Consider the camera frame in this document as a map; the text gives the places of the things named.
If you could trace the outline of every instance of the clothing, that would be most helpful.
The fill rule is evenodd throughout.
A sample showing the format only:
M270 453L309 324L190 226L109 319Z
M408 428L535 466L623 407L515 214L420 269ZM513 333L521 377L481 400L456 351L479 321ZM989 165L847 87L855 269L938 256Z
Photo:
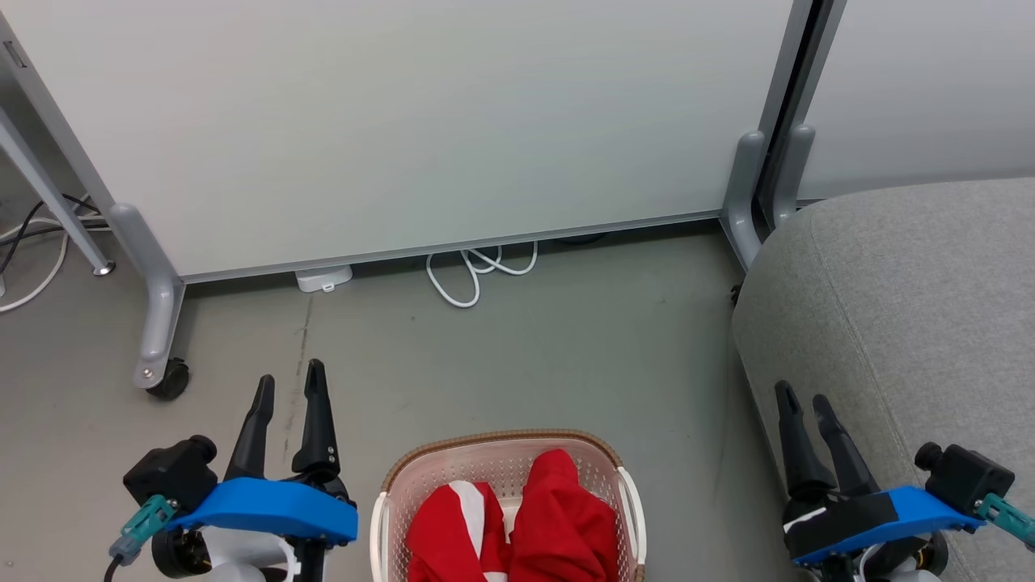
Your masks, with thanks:
M432 493L406 543L409 582L618 582L615 511L561 449L532 464L509 543L492 488L467 482Z

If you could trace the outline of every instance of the teal cable connector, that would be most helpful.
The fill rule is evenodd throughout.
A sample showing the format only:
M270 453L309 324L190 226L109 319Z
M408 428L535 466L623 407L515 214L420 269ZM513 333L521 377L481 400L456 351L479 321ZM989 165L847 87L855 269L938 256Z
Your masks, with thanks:
M1035 552L1035 520L999 495L986 495L977 508L977 517L1021 540L1028 550Z
M174 500L153 495L141 505L132 519L122 526L121 535L108 549L108 555L112 558L121 558L122 565L132 563L140 555L140 549L144 544L173 519L176 514L175 505Z

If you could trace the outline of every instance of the metal pole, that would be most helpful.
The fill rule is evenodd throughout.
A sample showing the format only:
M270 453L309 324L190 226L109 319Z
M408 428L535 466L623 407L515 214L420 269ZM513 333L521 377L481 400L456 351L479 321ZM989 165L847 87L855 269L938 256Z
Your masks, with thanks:
M36 191L39 198L47 203L47 207L61 223L79 250L83 252L83 255L86 255L86 259L93 265L93 274L101 277L112 272L115 268L115 261L108 260L100 253L100 249L97 249L96 243L83 228L83 224L79 222L68 203L61 197L61 193L43 171L39 161L29 151L29 146L26 145L25 140L22 139L21 134L14 128L10 118L3 110L0 110L0 147L22 172L25 179L29 181L32 190Z

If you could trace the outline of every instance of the gray sofa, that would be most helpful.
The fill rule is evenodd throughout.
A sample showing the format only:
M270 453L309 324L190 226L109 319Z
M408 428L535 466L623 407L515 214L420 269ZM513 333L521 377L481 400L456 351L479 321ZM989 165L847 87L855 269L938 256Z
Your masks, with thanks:
M777 461L786 379L803 403L829 397L883 488L922 487L917 448L956 443L1012 469L1007 499L1035 513L1035 179L809 206L766 240L733 325ZM943 580L1035 580L1035 554L997 528L949 544Z

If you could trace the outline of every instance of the white cable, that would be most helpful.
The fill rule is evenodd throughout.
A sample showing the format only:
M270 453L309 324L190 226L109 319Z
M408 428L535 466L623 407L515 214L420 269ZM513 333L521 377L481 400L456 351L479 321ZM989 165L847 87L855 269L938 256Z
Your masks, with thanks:
M862 557L859 558L859 573L854 577L856 582L866 582L866 562L869 561L869 558L883 546L884 544L876 544L866 548L866 551L862 553Z
M487 267L474 266L474 264L471 263L471 257L469 256L469 254L471 253L473 253L475 257L478 257L479 259L484 261L489 266ZM461 251L460 256L464 259L464 265L467 266L467 271L471 274L471 283L474 285L474 297L472 297L470 301L457 301L456 299L450 297L449 293L446 293L446 290L442 288L442 285L439 284L439 280L435 279L435 273L432 271L432 257L434 256L435 254L432 253L431 255L427 256L427 260L424 261L424 270L427 271L427 278L432 280L432 285L435 286L435 289L438 290L439 295L442 295L443 299L449 301L451 305L464 310L473 307L475 303L478 302L478 299L481 297L481 286L478 285L479 274L490 273L496 269L500 269L501 271L507 274L512 274L515 277L527 273L528 271L532 270L532 267L535 266L535 259L539 256L539 243L535 241L532 242L532 260L529 261L527 267L521 270L512 269L500 263L500 261L503 260L503 246L496 248L496 259L490 259L489 257L482 255L475 249L465 249Z
M43 289L54 281L54 278L58 274L58 270L61 268L61 263L64 262L65 253L68 251L68 235L65 234L61 237L61 253L58 254L58 262L54 263L54 268L51 269L51 273L47 275L47 279L36 287L32 293L29 293L25 297L14 301L13 303L7 303L6 305L0 307L0 313L6 313L28 303L29 301L36 298L36 295L43 292Z
M93 211L91 211L89 214L83 214L82 216L79 216L79 220L83 222L103 221L105 217L101 216L100 214L96 214ZM32 225L54 225L56 227L59 227L61 226L61 223L55 221L54 219L32 219L31 221L29 221L29 226L31 227ZM18 231L20 230L22 230L22 225L19 225L7 232L0 234L0 240L3 240L8 236L18 234ZM90 230L93 232L108 232L111 231L112 229L103 228L103 229L90 229Z
M81 198L80 201L82 202L82 201L86 200L87 198L89 198L89 194L83 196L83 198ZM103 220L103 216L101 216L100 214L98 214L96 212L91 211L89 214L83 214L82 216L79 216L79 220L80 221L90 221L90 220L94 220L95 221L95 220ZM48 224L48 225L61 226L61 223L59 223L59 222L57 222L57 221L55 221L53 219L32 219L31 221L29 221L29 225L36 225L36 224ZM11 231L8 231L8 232L0 235L0 239L7 238L8 236L10 236L12 234L18 234L18 231L20 231L20 230L22 230L21 225L18 228L16 228L16 229L13 229ZM105 231L111 231L112 229L110 229L110 228L103 228L103 229L90 229L90 230L91 230L91 232L105 232ZM28 303L29 301L35 299L36 295L39 295L40 293L42 293L43 289L47 289L47 286L50 285L52 281L54 281L55 277L57 277L58 270L61 269L61 265L64 263L64 258L65 258L65 255L67 253L68 253L68 234L65 233L61 237L61 252L58 253L58 260L57 260L56 263L54 263L54 268L51 269L51 272L50 272L50 274L47 275L47 279L45 279L43 282L40 283L38 287L36 287L35 289L33 289L32 292L29 293L28 295L26 295L25 297L22 297L21 299L19 299L17 301L13 301L13 302L10 302L10 303L4 304L4 305L0 305L0 313L7 313L9 311L17 310L18 308L24 305L25 303Z

